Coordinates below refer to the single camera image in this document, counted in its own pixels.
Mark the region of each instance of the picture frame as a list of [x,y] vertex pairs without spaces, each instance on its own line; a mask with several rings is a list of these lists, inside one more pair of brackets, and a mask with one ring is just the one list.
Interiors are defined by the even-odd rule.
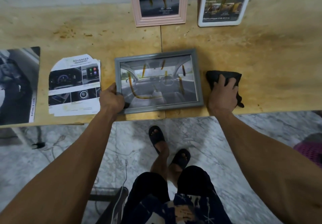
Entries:
[[198,26],[236,26],[243,19],[249,0],[201,0]]
[[121,114],[203,106],[195,49],[115,58]]
[[136,27],[182,24],[188,0],[131,0]]

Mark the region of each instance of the left hand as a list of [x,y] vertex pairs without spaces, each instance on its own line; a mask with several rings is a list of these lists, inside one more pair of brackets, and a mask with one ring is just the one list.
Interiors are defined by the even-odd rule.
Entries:
[[113,114],[117,114],[124,108],[124,97],[119,94],[116,95],[116,84],[113,83],[99,95],[99,103],[101,109],[107,109]]

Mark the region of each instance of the pink basket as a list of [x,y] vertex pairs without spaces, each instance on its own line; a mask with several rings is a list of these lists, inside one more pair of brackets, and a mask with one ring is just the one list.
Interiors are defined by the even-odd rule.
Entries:
[[322,168],[322,143],[320,142],[300,142],[294,146],[296,151],[304,155],[317,166]]

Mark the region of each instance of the car brochure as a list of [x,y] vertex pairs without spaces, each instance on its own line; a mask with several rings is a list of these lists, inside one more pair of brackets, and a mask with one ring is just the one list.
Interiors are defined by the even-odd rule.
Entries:
[[40,47],[0,50],[0,125],[34,121]]
[[49,113],[54,116],[97,114],[100,78],[100,60],[90,55],[59,60],[49,74]]

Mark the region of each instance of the black slipper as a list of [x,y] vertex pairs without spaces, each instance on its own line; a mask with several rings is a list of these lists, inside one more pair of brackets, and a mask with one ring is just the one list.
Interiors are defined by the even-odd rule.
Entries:
[[156,152],[158,154],[160,154],[160,151],[154,146],[160,141],[165,141],[163,133],[162,133],[160,127],[151,126],[150,129],[149,129],[149,137],[150,137],[151,143],[152,143],[153,147],[155,148]]
[[175,157],[173,158],[171,164],[176,164],[181,167],[181,169],[186,168],[187,164],[189,163],[191,158],[191,155],[188,150],[186,149],[180,149],[176,154]]

